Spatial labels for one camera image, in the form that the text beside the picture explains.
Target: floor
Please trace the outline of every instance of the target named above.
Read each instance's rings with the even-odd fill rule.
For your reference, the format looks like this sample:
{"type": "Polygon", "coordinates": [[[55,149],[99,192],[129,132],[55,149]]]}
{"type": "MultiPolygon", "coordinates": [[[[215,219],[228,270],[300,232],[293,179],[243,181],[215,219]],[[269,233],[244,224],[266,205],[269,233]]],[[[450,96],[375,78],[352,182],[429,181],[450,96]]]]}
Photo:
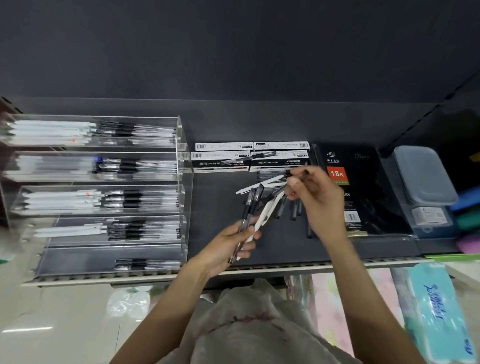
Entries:
{"type": "MultiPolygon", "coordinates": [[[[108,363],[139,320],[110,317],[109,285],[38,289],[19,287],[27,262],[0,266],[0,352],[3,364],[108,363]]],[[[480,348],[480,291],[455,281],[477,348],[480,348]]]]}

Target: person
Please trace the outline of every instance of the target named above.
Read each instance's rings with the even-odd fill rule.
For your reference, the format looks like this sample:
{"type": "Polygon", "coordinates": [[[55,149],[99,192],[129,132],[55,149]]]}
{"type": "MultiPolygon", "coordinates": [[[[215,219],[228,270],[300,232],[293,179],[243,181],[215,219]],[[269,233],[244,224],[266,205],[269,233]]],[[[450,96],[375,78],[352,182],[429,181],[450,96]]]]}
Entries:
{"type": "MultiPolygon", "coordinates": [[[[347,237],[343,189],[319,167],[291,173],[286,194],[290,200],[302,200],[330,256],[356,359],[321,338],[306,309],[283,300],[266,281],[224,292],[216,304],[199,302],[207,281],[228,268],[237,244],[254,231],[250,226],[238,232],[237,222],[182,268],[111,364],[425,363],[347,237]],[[295,177],[305,170],[310,173],[306,179],[295,177]]],[[[254,239],[260,237],[256,232],[254,239]]],[[[246,243],[238,256],[248,258],[253,249],[255,241],[246,243]]]]}

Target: beige shirt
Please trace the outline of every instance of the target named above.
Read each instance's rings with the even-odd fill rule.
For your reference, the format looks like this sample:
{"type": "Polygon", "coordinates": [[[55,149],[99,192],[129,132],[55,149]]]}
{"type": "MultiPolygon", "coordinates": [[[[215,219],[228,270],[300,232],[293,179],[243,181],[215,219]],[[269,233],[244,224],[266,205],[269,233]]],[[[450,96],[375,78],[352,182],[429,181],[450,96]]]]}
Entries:
{"type": "Polygon", "coordinates": [[[180,346],[159,364],[360,363],[327,343],[305,307],[284,300],[266,281],[201,300],[180,346]]]}

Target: person's left hand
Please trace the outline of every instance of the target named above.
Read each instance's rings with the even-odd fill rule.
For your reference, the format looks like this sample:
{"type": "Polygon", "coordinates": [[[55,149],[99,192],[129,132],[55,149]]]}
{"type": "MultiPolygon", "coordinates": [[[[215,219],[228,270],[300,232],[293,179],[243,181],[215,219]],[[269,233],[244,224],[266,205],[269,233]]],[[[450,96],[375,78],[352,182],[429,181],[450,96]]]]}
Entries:
{"type": "MultiPolygon", "coordinates": [[[[252,218],[251,224],[258,220],[258,216],[252,218]]],[[[241,221],[223,229],[203,250],[189,263],[198,265],[205,271],[209,278],[214,277],[225,271],[230,264],[229,259],[235,252],[235,249],[240,242],[244,242],[254,232],[254,227],[251,225],[247,230],[238,232],[241,221]]],[[[253,236],[254,239],[260,239],[262,233],[257,231],[253,236]]],[[[245,243],[237,254],[240,258],[250,258],[250,250],[255,249],[255,241],[245,243]]]]}

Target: red square sticker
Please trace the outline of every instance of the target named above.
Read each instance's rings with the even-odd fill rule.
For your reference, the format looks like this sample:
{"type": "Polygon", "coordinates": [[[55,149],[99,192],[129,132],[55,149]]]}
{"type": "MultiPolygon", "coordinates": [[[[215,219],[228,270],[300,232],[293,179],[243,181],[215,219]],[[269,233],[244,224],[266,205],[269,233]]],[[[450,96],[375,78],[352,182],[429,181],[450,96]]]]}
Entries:
{"type": "Polygon", "coordinates": [[[347,173],[343,167],[327,167],[328,175],[337,184],[350,185],[348,183],[347,173]]]}

